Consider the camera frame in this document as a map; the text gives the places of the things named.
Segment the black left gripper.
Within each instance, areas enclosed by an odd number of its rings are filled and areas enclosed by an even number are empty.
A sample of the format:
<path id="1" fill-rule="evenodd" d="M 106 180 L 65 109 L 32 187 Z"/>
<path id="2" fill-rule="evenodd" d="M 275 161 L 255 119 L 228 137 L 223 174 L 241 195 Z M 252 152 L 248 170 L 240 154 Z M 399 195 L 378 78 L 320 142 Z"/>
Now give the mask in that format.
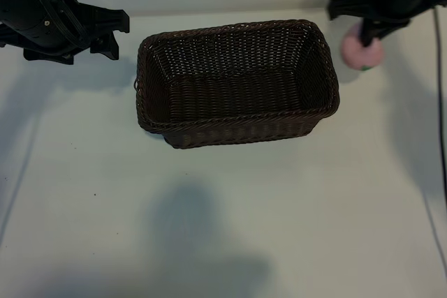
<path id="1" fill-rule="evenodd" d="M 23 49 L 27 61 L 73 65 L 72 54 L 85 50 L 116 61 L 119 46 L 115 31 L 130 31 L 124 10 L 77 0 L 1 0 L 1 46 Z"/>

